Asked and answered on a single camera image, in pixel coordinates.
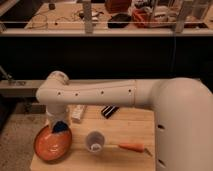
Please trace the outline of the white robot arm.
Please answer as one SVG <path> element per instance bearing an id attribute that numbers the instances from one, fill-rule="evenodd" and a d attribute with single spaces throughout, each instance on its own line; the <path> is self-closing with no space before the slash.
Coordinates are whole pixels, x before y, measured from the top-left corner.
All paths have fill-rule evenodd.
<path id="1" fill-rule="evenodd" d="M 153 113 L 155 171 L 213 171 L 213 92 L 198 79 L 72 82 L 53 71 L 36 91 L 48 115 L 69 105 L 116 106 Z"/>

